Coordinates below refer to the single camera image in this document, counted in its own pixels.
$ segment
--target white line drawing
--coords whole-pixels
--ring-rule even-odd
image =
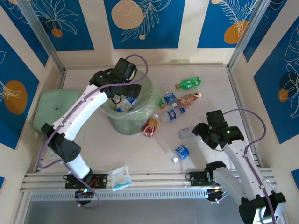
[[[285,0],[271,0],[265,13],[263,14],[267,19],[269,18],[270,11],[277,11],[281,8]]]
[[[253,13],[258,1],[252,0],[249,3],[249,0],[247,0],[244,7],[240,6],[239,0],[212,0],[212,3],[222,6],[224,15],[231,20],[230,23],[238,27],[238,37],[241,37],[245,29],[244,22]]]
[[[12,0],[2,0],[11,13],[22,22],[27,23],[19,7]],[[45,25],[52,34],[62,37],[62,30],[77,34],[77,29],[72,22],[79,18],[79,14],[65,9],[64,0],[31,0],[29,1],[40,22]]]
[[[286,69],[289,73],[289,80],[279,91],[278,98],[285,102],[291,100],[291,118],[299,116],[299,25],[291,35],[289,45],[285,52],[285,61],[288,62]]]
[[[0,65],[2,64],[2,62],[5,59],[5,51],[0,51]],[[0,102],[2,100],[4,100],[4,98],[8,99],[9,97],[16,97],[18,99],[22,99],[22,97],[20,96],[20,93],[22,92],[22,90],[20,91],[13,91],[9,88],[7,88],[0,80]]]
[[[121,33],[121,36],[123,36],[122,42],[124,42],[125,40],[131,37],[134,37],[134,39],[139,37],[139,39],[144,40],[146,38],[146,35],[151,31],[151,29],[155,28],[155,24],[159,24],[160,22],[158,12],[168,7],[171,2],[171,0],[167,0],[166,4],[162,5],[164,1],[166,0],[137,0],[136,2],[132,0],[119,1],[117,4],[122,3],[131,6],[132,12],[130,13],[135,14],[136,17],[138,17],[136,19],[140,21],[140,22],[136,20],[125,21],[128,23],[128,25],[137,23],[137,26],[131,29],[122,29],[123,31]],[[143,15],[140,20],[139,14],[141,11]]]

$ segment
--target white floor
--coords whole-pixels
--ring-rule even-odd
[[[75,88],[83,91],[89,80],[99,70],[68,70],[64,88]],[[189,90],[176,90],[175,84],[182,79],[199,76],[201,84]],[[184,142],[178,137],[178,130],[206,122],[206,112],[221,109],[223,112],[237,108],[235,98],[223,66],[150,66],[149,77],[160,86],[166,84],[177,97],[200,91],[202,97],[186,108],[184,115],[170,123],[159,123],[154,138],[142,134],[125,136],[116,132],[106,115],[98,109],[84,124],[75,142],[81,146],[81,154],[93,171],[110,171],[126,164],[129,171],[173,171],[187,169],[204,169],[207,163],[222,160],[228,168],[234,168],[224,152],[211,150],[205,143],[199,142],[199,149],[189,158],[174,164],[172,152]],[[157,107],[156,113],[169,110]],[[245,136],[240,114],[233,112],[225,115],[229,126],[238,126]],[[43,165],[55,158],[46,153]],[[65,172],[63,165],[57,164],[42,172]]]

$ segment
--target trash can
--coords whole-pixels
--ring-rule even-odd
[[[143,72],[138,71],[133,81],[140,79],[143,75]],[[116,105],[111,100],[108,100],[101,106],[102,111],[108,116],[113,128],[124,135],[132,135],[140,132],[159,102],[159,92],[149,77],[146,77],[139,84],[142,87],[133,110],[119,113],[115,111]]]

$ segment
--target bottle cap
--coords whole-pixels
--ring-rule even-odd
[[[171,161],[173,161],[174,163],[176,163],[176,162],[178,161],[178,158],[177,158],[176,156],[173,156],[173,157],[171,158]]]
[[[176,103],[171,104],[172,108],[177,108],[178,105]]]
[[[117,108],[116,111],[119,113],[123,113],[123,109],[121,109],[121,108]]]

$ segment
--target purple cable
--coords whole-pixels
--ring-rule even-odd
[[[259,142],[261,139],[263,139],[263,138],[265,137],[266,132],[267,132],[266,124],[264,123],[263,119],[262,119],[260,116],[258,116],[256,113],[254,113],[254,112],[252,112],[252,111],[249,111],[249,110],[246,110],[246,109],[233,109],[233,110],[231,110],[231,111],[227,111],[227,112],[225,112],[223,115],[225,115],[225,114],[227,114],[227,113],[230,113],[230,112],[233,112],[233,111],[246,111],[246,112],[248,112],[248,113],[251,113],[251,114],[253,114],[254,116],[256,116],[256,117],[261,121],[261,123],[262,123],[262,125],[263,125],[263,134],[262,134],[262,136],[261,136],[259,139],[257,139],[257,140],[255,140],[255,141],[249,143],[249,144],[245,147],[245,150],[244,150],[244,157],[245,157],[245,159],[246,159],[248,165],[250,166],[250,168],[251,168],[251,170],[252,170],[254,176],[256,177],[256,179],[257,179],[259,185],[262,186],[262,185],[263,185],[263,182],[262,182],[262,180],[259,178],[259,176],[258,176],[258,174],[256,173],[256,171],[254,170],[254,167],[253,167],[252,164],[250,163],[250,161],[249,161],[248,157],[246,156],[246,154],[247,154],[247,152],[248,152],[248,148],[249,148],[251,145],[253,145],[253,144]],[[265,188],[262,188],[262,191],[263,191],[263,193],[264,193],[265,196],[266,196],[266,199],[267,199],[267,202],[268,202],[268,205],[269,205],[269,208],[270,208],[271,217],[272,217],[272,222],[273,222],[273,224],[275,224],[275,215],[274,215],[274,209],[273,209],[271,200],[270,200],[270,198],[269,198],[269,196],[268,196],[267,191],[265,190]]]
[[[38,164],[38,167],[40,168],[40,169],[46,169],[46,168],[49,168],[50,166],[52,166],[52,165],[54,165],[54,164],[56,164],[56,163],[58,163],[58,162],[63,162],[64,163],[64,161],[63,160],[57,160],[57,161],[55,161],[55,162],[52,162],[51,164],[49,164],[49,165],[47,165],[47,166],[42,166],[42,163],[41,163],[41,160],[42,160],[42,156],[43,156],[43,154],[44,154],[44,152],[45,152],[45,150],[46,150],[46,148],[47,148],[47,145],[49,144],[49,142],[51,141],[51,139],[53,138],[53,136],[59,131],[59,129],[62,127],[62,125],[68,120],[68,118],[80,107],[80,105],[85,101],[85,100],[87,100],[90,96],[92,96],[94,93],[96,93],[96,92],[98,92],[98,91],[100,91],[100,90],[102,90],[102,89],[104,89],[104,88],[107,88],[107,87],[111,87],[111,86],[126,86],[126,85],[134,85],[134,84],[137,84],[137,83],[139,83],[139,82],[142,82],[145,78],[146,78],[146,76],[147,76],[147,74],[148,74],[148,72],[149,72],[149,65],[148,65],[148,63],[147,63],[147,61],[145,60],[145,58],[144,57],[142,57],[142,56],[140,56],[140,55],[137,55],[137,54],[132,54],[132,55],[129,55],[129,56],[127,56],[125,59],[127,60],[127,59],[129,59],[129,58],[131,58],[131,57],[138,57],[138,58],[140,58],[140,59],[142,59],[143,60],[143,62],[144,62],[144,64],[145,64],[145,73],[144,73],[144,75],[140,78],[140,79],[138,79],[137,81],[134,81],[134,82],[130,82],[130,83],[113,83],[113,84],[107,84],[107,85],[103,85],[103,86],[100,86],[99,88],[97,88],[97,89],[95,89],[95,90],[93,90],[92,92],[90,92],[89,94],[87,94],[84,98],[83,98],[83,101],[80,101],[77,105],[75,105],[74,106],[74,108],[71,110],[71,112],[63,119],[63,121],[61,122],[62,124],[61,125],[59,125],[55,130],[54,130],[54,132],[49,136],[49,138],[44,142],[44,144],[43,144],[43,146],[42,146],[42,149],[41,149],[41,152],[40,152],[40,154],[39,154],[39,156],[38,156],[38,161],[37,161],[37,164]],[[96,197],[98,198],[98,205],[97,206],[95,206],[95,207],[85,207],[85,206],[82,206],[83,208],[88,208],[88,209],[93,209],[93,208],[97,208],[97,207],[99,207],[99,205],[100,205],[100,197],[96,194],[96,192],[88,185],[88,184],[86,184],[83,180],[81,180],[66,164],[65,164],[65,166],[68,168],[68,170],[70,170],[71,171],[71,173],[74,175],[74,177],[76,177],[83,185],[85,185],[89,190],[91,190],[95,195],[96,195]]]

